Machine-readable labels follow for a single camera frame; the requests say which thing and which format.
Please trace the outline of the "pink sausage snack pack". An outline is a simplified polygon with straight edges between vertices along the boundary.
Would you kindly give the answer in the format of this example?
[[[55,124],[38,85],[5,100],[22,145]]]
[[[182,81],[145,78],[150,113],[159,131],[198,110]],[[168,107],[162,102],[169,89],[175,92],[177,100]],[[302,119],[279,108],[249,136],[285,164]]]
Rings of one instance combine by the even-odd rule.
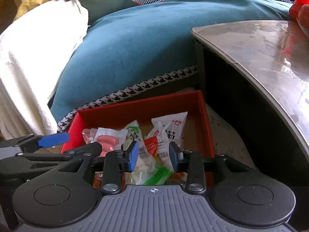
[[[99,157],[104,157],[111,151],[121,150],[127,134],[127,129],[91,128],[82,131],[82,136],[86,144],[98,142],[101,145],[102,150]]]

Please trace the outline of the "green white snack bag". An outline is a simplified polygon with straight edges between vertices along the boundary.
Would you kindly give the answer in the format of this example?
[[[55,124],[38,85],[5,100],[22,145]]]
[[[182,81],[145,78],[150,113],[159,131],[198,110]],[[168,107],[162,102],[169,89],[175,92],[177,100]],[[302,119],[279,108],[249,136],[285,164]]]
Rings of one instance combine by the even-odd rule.
[[[172,172],[165,166],[159,165],[147,151],[143,134],[136,120],[128,124],[128,130],[123,149],[127,150],[133,141],[138,142],[138,159],[132,173],[123,173],[126,185],[163,185]]]

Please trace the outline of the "white bamboo shoot snack bag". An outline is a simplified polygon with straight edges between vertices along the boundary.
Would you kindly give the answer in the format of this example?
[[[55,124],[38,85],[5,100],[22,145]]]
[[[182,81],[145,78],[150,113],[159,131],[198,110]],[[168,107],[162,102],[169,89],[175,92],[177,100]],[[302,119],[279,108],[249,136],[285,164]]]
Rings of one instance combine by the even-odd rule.
[[[151,122],[154,126],[160,122],[166,131],[169,141],[174,141],[178,147],[183,150],[183,131],[187,115],[187,112],[165,115],[152,118]]]

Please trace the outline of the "red Trolli candy bag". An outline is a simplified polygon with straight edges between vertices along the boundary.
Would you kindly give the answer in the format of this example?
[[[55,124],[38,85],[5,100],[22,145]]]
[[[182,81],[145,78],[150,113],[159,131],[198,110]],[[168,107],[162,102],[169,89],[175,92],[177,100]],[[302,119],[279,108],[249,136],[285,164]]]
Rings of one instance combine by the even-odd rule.
[[[156,136],[145,139],[144,145],[150,155],[152,155],[153,157],[157,155],[159,143],[158,143],[158,139]]]

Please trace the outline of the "red cardboard box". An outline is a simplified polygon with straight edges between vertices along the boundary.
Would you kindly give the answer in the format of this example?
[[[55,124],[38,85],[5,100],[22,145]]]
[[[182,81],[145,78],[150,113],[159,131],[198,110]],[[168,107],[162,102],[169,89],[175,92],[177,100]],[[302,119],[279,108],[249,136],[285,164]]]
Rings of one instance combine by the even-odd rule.
[[[123,129],[135,120],[139,123],[143,135],[147,135],[153,127],[153,118],[181,112],[188,114],[184,127],[184,148],[199,152],[201,157],[214,157],[210,122],[201,91],[157,96],[78,111],[69,128],[70,140],[62,146],[61,151],[84,145],[84,129]]]

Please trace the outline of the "white towel blanket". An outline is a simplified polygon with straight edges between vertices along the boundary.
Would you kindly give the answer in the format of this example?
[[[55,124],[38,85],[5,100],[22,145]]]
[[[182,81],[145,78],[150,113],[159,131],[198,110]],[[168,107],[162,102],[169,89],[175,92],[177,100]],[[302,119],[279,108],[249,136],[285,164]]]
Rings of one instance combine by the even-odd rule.
[[[1,34],[1,134],[5,139],[58,130],[48,102],[88,28],[78,0],[49,1]]]

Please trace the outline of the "dark coffee table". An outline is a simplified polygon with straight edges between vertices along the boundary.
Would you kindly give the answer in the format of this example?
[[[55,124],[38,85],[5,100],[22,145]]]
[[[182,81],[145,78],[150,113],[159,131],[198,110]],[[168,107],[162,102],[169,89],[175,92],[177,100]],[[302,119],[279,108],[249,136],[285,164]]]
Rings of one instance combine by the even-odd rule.
[[[255,166],[308,198],[308,37],[287,20],[195,27],[206,102]]]

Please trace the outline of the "teal sofa cover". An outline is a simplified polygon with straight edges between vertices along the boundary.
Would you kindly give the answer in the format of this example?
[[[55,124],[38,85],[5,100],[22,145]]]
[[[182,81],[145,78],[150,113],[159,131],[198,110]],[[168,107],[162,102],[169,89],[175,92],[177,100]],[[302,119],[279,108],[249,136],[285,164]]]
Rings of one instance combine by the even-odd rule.
[[[92,24],[67,63],[51,104],[56,130],[77,111],[104,106],[196,73],[194,27],[287,20],[274,0],[165,0],[106,15]]]

